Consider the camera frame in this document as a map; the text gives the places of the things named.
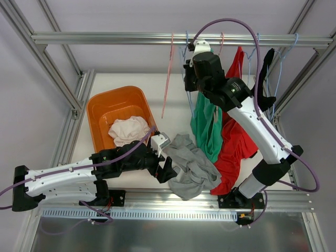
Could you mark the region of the grey shirt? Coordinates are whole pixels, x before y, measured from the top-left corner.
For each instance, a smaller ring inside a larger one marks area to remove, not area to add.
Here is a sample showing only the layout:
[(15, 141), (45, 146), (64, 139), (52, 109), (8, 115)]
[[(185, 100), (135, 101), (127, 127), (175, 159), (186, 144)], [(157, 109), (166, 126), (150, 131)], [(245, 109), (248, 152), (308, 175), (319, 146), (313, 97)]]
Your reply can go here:
[(221, 174), (188, 134), (177, 134), (164, 149), (177, 176), (168, 181), (171, 191), (183, 200), (197, 197), (221, 183)]

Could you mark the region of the pink wire hanger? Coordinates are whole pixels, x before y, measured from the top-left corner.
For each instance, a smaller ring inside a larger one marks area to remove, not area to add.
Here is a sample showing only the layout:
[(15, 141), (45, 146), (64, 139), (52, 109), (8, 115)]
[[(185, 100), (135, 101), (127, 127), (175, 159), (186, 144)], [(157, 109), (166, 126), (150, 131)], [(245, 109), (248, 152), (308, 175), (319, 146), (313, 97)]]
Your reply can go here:
[(173, 60), (174, 60), (174, 52), (175, 52), (174, 34), (172, 33), (172, 36), (171, 36), (171, 46), (170, 46), (170, 55), (169, 55), (169, 65), (168, 65), (168, 69), (167, 69), (167, 76), (166, 76), (166, 83), (165, 83), (165, 90), (164, 90), (164, 98), (163, 98), (163, 107), (162, 107), (162, 113), (161, 113), (161, 118), (162, 119), (164, 117), (164, 111), (165, 111), (165, 106), (166, 106), (167, 93), (168, 93), (169, 82), (170, 82), (170, 75), (171, 75), (172, 66), (173, 66)]

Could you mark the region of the white tank top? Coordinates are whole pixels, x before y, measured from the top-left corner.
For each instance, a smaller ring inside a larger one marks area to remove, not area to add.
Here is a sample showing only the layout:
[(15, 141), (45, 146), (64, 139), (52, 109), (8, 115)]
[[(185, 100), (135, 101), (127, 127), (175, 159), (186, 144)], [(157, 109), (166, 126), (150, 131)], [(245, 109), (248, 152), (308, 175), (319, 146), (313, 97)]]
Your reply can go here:
[(115, 146), (121, 147), (133, 141), (140, 141), (150, 130), (148, 123), (142, 118), (131, 116), (126, 120), (116, 119), (108, 131)]

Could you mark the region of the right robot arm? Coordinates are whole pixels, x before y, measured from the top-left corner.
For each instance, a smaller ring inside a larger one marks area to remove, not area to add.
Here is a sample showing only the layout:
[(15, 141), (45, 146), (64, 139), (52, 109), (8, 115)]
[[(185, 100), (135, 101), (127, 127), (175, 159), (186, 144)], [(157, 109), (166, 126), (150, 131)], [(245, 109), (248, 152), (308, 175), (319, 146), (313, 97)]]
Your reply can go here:
[(210, 102), (233, 118), (257, 145), (263, 159), (227, 199), (240, 208), (252, 204), (264, 187), (278, 182), (303, 153), (299, 145), (280, 145), (281, 135), (254, 104), (248, 86), (237, 77), (226, 78), (218, 55), (211, 51), (194, 55), (184, 64), (185, 82), (191, 91), (200, 91)]

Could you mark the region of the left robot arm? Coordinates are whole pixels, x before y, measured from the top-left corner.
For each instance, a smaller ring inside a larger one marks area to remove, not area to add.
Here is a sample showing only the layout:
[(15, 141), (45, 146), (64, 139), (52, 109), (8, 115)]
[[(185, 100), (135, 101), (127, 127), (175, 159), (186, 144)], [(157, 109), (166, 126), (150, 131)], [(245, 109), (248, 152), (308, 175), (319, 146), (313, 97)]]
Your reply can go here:
[(85, 201), (88, 205), (107, 204), (107, 180), (123, 172), (148, 170), (159, 183), (177, 176), (172, 159), (141, 141), (122, 147), (106, 149), (90, 157), (46, 170), (31, 170), (20, 165), (14, 170), (11, 209), (24, 212), (36, 208), (40, 202)]

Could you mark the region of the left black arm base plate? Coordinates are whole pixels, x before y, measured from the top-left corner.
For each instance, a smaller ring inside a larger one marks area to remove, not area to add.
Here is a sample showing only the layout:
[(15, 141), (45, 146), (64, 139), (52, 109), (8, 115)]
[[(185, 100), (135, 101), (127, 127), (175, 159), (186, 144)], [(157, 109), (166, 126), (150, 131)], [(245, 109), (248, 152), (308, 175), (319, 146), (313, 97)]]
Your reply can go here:
[(123, 207), (125, 203), (125, 190), (108, 190), (104, 193), (96, 193), (95, 198), (86, 201), (89, 206)]

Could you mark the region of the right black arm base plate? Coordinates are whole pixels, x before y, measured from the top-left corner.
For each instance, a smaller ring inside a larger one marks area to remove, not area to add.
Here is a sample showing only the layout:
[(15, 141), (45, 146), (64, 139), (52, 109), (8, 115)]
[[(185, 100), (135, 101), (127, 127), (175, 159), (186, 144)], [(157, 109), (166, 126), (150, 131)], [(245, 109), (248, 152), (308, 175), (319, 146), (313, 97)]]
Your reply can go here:
[(227, 209), (263, 209), (265, 201), (262, 193), (256, 193), (252, 198), (245, 197), (237, 187), (228, 194), (217, 197), (218, 207)]

